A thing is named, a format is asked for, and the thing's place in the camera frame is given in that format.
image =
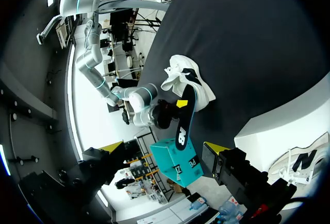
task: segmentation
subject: laboratory room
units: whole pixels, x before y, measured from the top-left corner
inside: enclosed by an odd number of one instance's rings
[[[0,2],[1,223],[326,222],[326,0]]]

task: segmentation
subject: shoe insole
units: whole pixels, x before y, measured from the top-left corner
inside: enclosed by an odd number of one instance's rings
[[[185,149],[190,134],[191,122],[195,111],[196,92],[194,88],[187,85],[181,100],[187,100],[187,105],[180,108],[178,115],[179,124],[176,130],[175,146],[178,150]]]

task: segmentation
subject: shoe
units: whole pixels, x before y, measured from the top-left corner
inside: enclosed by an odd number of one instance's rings
[[[293,148],[281,156],[268,171],[268,183],[279,178],[297,187],[293,197],[307,197],[317,188],[317,180],[327,160],[329,133],[323,134],[307,148]],[[291,203],[284,209],[292,209],[300,203]]]
[[[297,197],[311,197],[313,196],[314,192],[317,190],[319,185],[319,177],[321,175],[321,171],[326,168],[326,162],[325,160],[321,160],[319,163],[316,163],[315,168],[313,170],[313,176],[309,184],[296,184],[297,190],[292,196],[292,198]],[[299,207],[302,202],[293,202],[289,203],[284,206],[283,210],[289,210],[294,209],[296,207]]]
[[[203,81],[196,62],[183,55],[174,55],[170,59],[170,67],[165,69],[168,78],[161,88],[168,91],[172,88],[174,94],[182,97],[187,84],[191,85],[197,94],[195,112],[205,108],[210,101],[216,99],[211,88]]]
[[[323,134],[307,148],[293,148],[280,157],[269,169],[272,184],[282,178],[291,184],[310,184],[315,164],[326,157],[329,134]]]

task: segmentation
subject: new balance logo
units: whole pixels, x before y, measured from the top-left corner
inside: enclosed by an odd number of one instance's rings
[[[308,156],[308,153],[300,154],[299,157],[297,158],[296,162],[292,166],[292,170],[294,172],[296,172],[298,170],[300,164],[301,164],[301,169],[302,170],[307,169],[311,165],[311,163],[312,163],[312,161],[313,161],[313,159],[316,155],[316,151],[317,150],[313,150],[310,153],[310,156]]]
[[[182,145],[182,146],[184,146],[184,144],[185,144],[185,140],[186,140],[186,131],[184,130],[184,128],[183,127],[181,127],[180,128],[180,134],[179,134],[179,143]]]

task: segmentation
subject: black table surface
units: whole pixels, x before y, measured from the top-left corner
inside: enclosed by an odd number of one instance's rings
[[[315,85],[329,71],[326,52],[298,0],[173,0],[148,54],[139,86],[155,84],[158,98],[172,55],[193,59],[217,99],[195,113],[190,137],[234,148],[234,137],[255,116]],[[177,122],[155,130],[173,138]]]

